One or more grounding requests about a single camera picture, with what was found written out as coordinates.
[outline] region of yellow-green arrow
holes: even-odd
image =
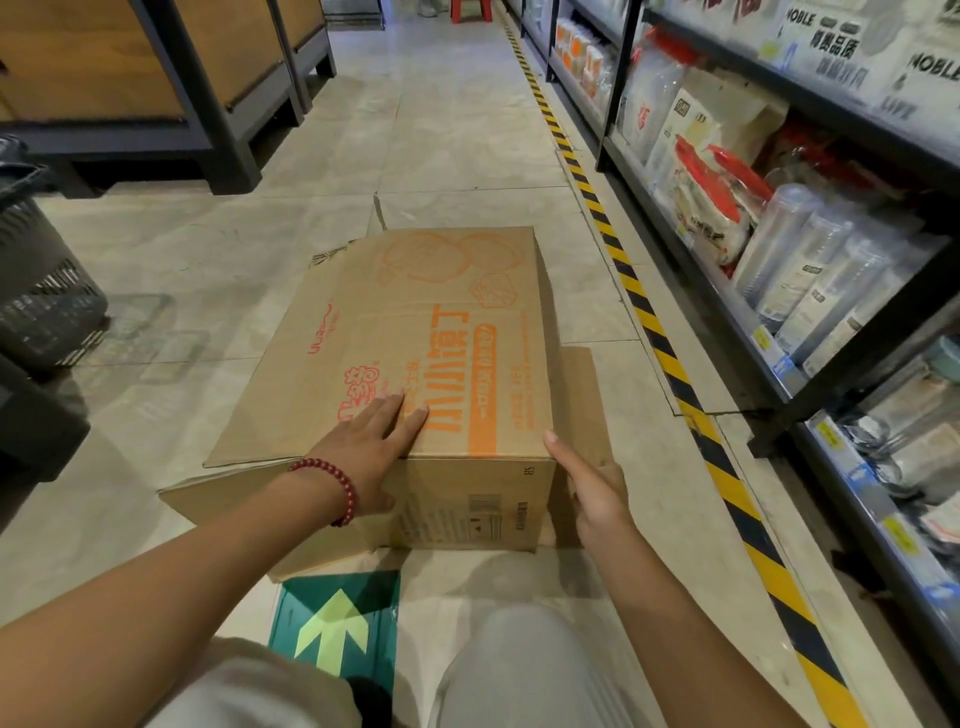
[[[314,640],[320,638],[317,667],[334,677],[340,677],[347,634],[366,654],[370,626],[364,616],[353,606],[353,602],[344,590],[338,589],[337,593],[320,608],[320,611],[300,628],[294,657],[300,655]]]

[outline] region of forearm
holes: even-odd
[[[631,524],[587,546],[670,728],[803,728]]]
[[[218,521],[6,626],[5,725],[135,725],[243,595],[343,508],[332,479],[282,476]]]

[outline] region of yellow and black striped tape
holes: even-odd
[[[553,134],[566,166],[577,183],[580,195],[587,204],[593,224],[600,232],[613,265],[620,275],[634,313],[643,327],[643,333],[656,353],[657,361],[666,375],[670,390],[680,406],[690,434],[693,435],[693,440],[707,464],[710,478],[727,505],[733,524],[797,652],[797,658],[810,681],[820,707],[834,728],[866,728],[867,721],[860,713],[843,675],[840,674],[840,669],[830,655],[816,619],[806,606],[793,574],[780,558],[777,547],[770,538],[746,485],[736,474],[713,419],[700,405],[693,391],[693,385],[690,384],[690,379],[684,371],[684,366],[677,358],[673,347],[670,346],[670,340],[654,312],[654,307],[643,292],[643,286],[640,285],[634,266],[624,252],[607,213],[573,153],[573,147],[553,115],[553,111],[550,110],[546,97],[540,91],[537,77],[530,70],[530,65],[520,49],[509,22],[504,22],[503,25],[513,46],[516,60],[540,107],[540,113],[543,114],[543,119]]]

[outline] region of red stool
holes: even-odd
[[[484,20],[493,23],[491,0],[480,0],[480,11]],[[460,0],[450,0],[450,18],[454,23],[460,22]]]

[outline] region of red beaded bracelet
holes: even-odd
[[[296,463],[291,465],[287,470],[288,471],[298,471],[300,468],[320,468],[322,471],[327,471],[333,475],[344,486],[344,491],[347,493],[347,512],[343,517],[337,519],[330,525],[340,528],[347,525],[353,520],[353,516],[356,514],[356,504],[357,504],[357,489],[353,487],[353,481],[350,480],[349,475],[340,470],[337,466],[332,463],[328,463],[326,460],[321,460],[319,457],[302,457]]]

